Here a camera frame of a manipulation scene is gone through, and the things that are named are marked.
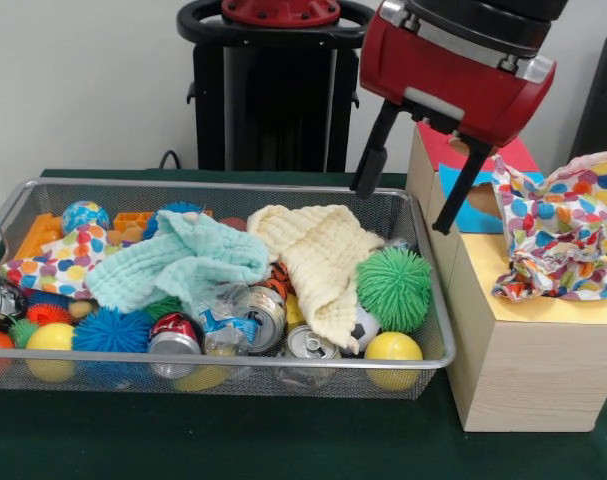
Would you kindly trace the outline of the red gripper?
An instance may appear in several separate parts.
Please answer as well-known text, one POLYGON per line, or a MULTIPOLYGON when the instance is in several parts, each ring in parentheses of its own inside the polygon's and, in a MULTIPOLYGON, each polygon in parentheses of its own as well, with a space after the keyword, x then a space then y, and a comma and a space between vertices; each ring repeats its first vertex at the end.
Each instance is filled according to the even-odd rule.
POLYGON ((447 197, 434 231, 449 234, 474 181, 494 146, 516 138, 542 103, 556 62, 542 55, 519 59, 514 73, 461 56, 392 19, 399 10, 379 10, 361 52, 361 85, 386 99, 370 131, 350 189, 367 199, 387 161, 386 142, 403 103, 415 103, 454 121, 468 147, 466 162, 447 197))

